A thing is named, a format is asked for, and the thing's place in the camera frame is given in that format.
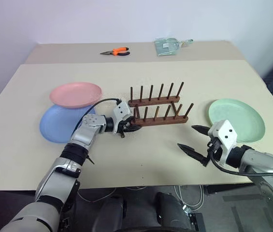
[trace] white cable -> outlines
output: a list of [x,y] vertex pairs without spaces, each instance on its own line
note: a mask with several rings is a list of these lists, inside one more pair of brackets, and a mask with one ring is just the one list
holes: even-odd
[[140,188],[140,187],[137,187],[137,189],[135,189],[135,188],[129,188],[129,187],[125,187],[126,189],[130,189],[130,190],[133,190],[133,191],[138,191],[138,190],[142,190],[142,189],[145,189],[147,186],[145,186],[145,187],[142,187],[142,188]]
[[90,200],[84,198],[82,195],[80,195],[79,191],[77,192],[77,194],[78,194],[78,196],[79,196],[81,199],[83,199],[84,201],[90,202],[90,203],[95,203],[95,202],[98,202],[98,201],[100,201],[100,200],[103,200],[104,198],[109,197],[110,195],[112,195],[112,194],[116,191],[116,189],[117,189],[117,188],[115,188],[111,193],[107,194],[106,196],[101,197],[101,198],[99,198],[99,199],[96,199],[96,200],[94,200],[94,201],[90,201]]
[[177,197],[181,200],[181,202],[183,204],[185,204],[185,205],[187,205],[189,207],[195,207],[195,206],[198,206],[199,204],[201,204],[198,208],[192,209],[193,211],[200,209],[203,206],[203,203],[204,203],[204,187],[201,186],[201,185],[199,185],[199,186],[200,186],[200,194],[201,195],[200,195],[199,202],[197,202],[196,204],[188,204],[188,203],[184,202],[183,197],[181,195],[181,188],[180,188],[181,186],[180,185],[178,186],[178,188],[179,188],[179,195],[177,193],[176,186],[174,186],[175,193],[176,193]]

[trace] black cable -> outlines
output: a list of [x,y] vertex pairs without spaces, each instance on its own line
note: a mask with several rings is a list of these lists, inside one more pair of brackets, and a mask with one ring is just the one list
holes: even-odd
[[100,104],[101,102],[105,102],[105,101],[116,101],[117,102],[117,105],[121,103],[121,100],[118,99],[118,98],[106,98],[106,99],[103,99],[101,101],[98,101],[97,103],[95,103],[93,106],[91,106],[86,113],[84,113],[84,115],[79,119],[78,123],[76,124],[72,134],[77,130],[79,124],[81,123],[83,117],[88,114],[97,104]]
[[228,174],[232,175],[241,175],[241,176],[273,176],[273,173],[257,173],[257,174],[250,174],[250,173],[239,173],[227,170],[223,167],[221,167],[219,164],[217,164],[216,160],[214,159],[214,151],[212,149],[208,149],[208,155],[210,157],[210,160],[213,162],[214,166],[219,169],[220,171],[223,171]]

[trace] green plate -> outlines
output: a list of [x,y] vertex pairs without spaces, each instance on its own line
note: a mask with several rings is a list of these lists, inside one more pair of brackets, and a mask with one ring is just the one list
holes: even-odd
[[261,116],[250,105],[234,99],[220,99],[209,107],[211,123],[227,119],[237,133],[237,141],[255,142],[263,138],[265,124]]

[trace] pink plate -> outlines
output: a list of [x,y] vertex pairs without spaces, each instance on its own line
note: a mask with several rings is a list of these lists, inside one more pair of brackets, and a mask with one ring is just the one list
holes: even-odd
[[50,100],[65,108],[81,108],[97,102],[102,96],[99,86],[88,82],[73,82],[55,88]]

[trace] white wall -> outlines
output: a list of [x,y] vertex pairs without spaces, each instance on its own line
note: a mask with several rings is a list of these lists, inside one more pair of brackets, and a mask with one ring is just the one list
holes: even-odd
[[0,0],[0,92],[36,43],[229,40],[264,76],[273,0]]

